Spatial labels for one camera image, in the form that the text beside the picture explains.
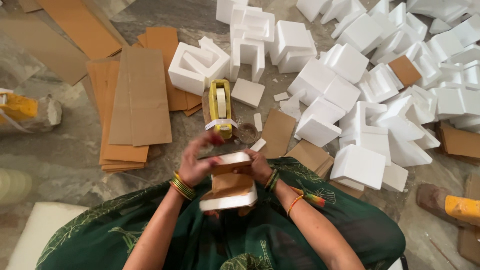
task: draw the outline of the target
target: concrete floor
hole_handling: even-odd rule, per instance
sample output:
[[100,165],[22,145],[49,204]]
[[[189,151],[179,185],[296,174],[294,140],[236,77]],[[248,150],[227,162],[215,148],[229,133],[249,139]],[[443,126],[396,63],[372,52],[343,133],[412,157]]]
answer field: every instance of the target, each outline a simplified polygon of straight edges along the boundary
[[[172,26],[178,29],[179,40],[197,46],[202,36],[213,38],[221,48],[230,53],[229,27],[215,20],[215,0],[96,0],[110,17],[114,26],[133,44],[136,36],[147,26]],[[378,0],[361,0],[367,10]],[[390,9],[399,0],[390,3]],[[296,0],[250,0],[251,6],[262,7],[275,14],[276,20],[305,23],[317,43],[317,50],[327,51],[334,40],[330,34],[335,20],[320,24],[321,15],[309,23],[295,7]],[[60,34],[66,35],[44,12],[37,14]],[[5,11],[0,8],[0,16]],[[427,25],[432,20],[423,16]],[[279,74],[265,61],[265,71],[260,84],[266,86],[258,109],[234,102],[239,122],[253,122],[253,114],[261,113],[265,122],[270,108],[279,108],[272,95],[285,92],[296,73]],[[250,79],[251,69],[243,65],[240,77]],[[98,166],[101,129],[98,116],[84,92],[83,85],[70,86],[61,81],[40,61],[29,55],[0,31],[0,87],[29,97],[51,94],[63,106],[62,124],[52,132],[34,135],[0,137],[0,167],[17,169],[32,174],[36,180],[34,192],[25,202],[0,207],[0,270],[8,264],[16,242],[25,226],[33,204],[37,201],[58,201],[83,206],[93,206],[104,200],[158,184],[170,177],[179,166],[182,149],[188,141],[204,128],[202,112],[190,117],[182,112],[172,112],[173,143],[162,146],[161,157],[142,170],[115,175],[103,173]],[[289,150],[298,143],[293,137]],[[332,155],[338,150],[334,140],[325,150]],[[451,189],[454,195],[463,195],[463,185],[471,172],[480,173],[478,167],[438,155],[429,150],[433,163],[407,168],[408,182],[404,193],[369,190],[361,198],[398,222],[407,238],[405,251],[410,269],[454,270],[451,264],[433,246],[441,249],[457,269],[473,270],[478,267],[460,257],[456,251],[457,228],[420,209],[415,203],[417,186],[433,183]]]

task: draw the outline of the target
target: tape roll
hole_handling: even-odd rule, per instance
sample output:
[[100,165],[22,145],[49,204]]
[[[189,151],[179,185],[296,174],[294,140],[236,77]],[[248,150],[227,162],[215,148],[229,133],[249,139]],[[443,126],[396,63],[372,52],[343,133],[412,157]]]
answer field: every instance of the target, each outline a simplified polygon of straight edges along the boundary
[[216,102],[218,105],[218,118],[224,119],[227,117],[227,98],[225,97],[225,89],[216,89]]

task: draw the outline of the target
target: green sari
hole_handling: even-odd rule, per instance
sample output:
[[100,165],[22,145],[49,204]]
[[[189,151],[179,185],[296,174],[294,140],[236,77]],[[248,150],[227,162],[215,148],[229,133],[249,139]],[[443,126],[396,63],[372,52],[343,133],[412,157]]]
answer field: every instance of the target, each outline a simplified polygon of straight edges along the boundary
[[[294,158],[269,163],[288,185],[325,199],[324,207],[314,207],[366,269],[387,270],[402,255],[403,233],[378,208],[336,189]],[[169,187],[164,182],[85,211],[54,234],[37,269],[121,270]],[[327,269],[273,194],[258,186],[258,202],[244,216],[238,209],[206,215],[198,204],[210,189],[207,177],[195,187],[197,197],[183,203],[163,269]]]

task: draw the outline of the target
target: woman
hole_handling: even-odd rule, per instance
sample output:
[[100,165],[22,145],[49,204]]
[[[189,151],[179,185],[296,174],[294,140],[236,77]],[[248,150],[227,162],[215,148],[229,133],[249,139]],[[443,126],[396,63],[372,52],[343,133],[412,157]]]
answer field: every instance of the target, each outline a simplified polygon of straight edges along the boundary
[[[191,141],[174,178],[195,186],[192,201],[178,182],[107,201],[58,230],[37,269],[386,270],[403,253],[402,232],[379,209],[335,189],[293,158],[269,165],[249,149],[253,164],[237,172],[257,182],[255,208],[202,213],[199,198],[211,189],[206,176],[217,161],[197,155],[209,143],[223,139],[207,132]],[[275,184],[272,168],[278,171]],[[304,199],[315,196],[322,206]]]

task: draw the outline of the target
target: hand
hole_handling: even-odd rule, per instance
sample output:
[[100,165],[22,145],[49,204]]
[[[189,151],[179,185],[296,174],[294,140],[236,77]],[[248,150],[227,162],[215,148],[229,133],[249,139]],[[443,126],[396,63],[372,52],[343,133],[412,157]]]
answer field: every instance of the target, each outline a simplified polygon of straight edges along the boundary
[[273,170],[268,165],[265,156],[262,153],[255,152],[248,148],[245,149],[243,152],[247,153],[250,156],[250,158],[253,160],[253,163],[251,166],[248,167],[237,168],[233,171],[233,173],[249,174],[257,182],[266,185],[268,179],[272,175]]
[[208,173],[218,164],[217,158],[209,158],[197,160],[198,152],[202,147],[208,144],[215,146],[225,143],[223,138],[214,132],[205,132],[188,143],[181,158],[179,176],[181,180],[190,185],[195,186],[208,175]]

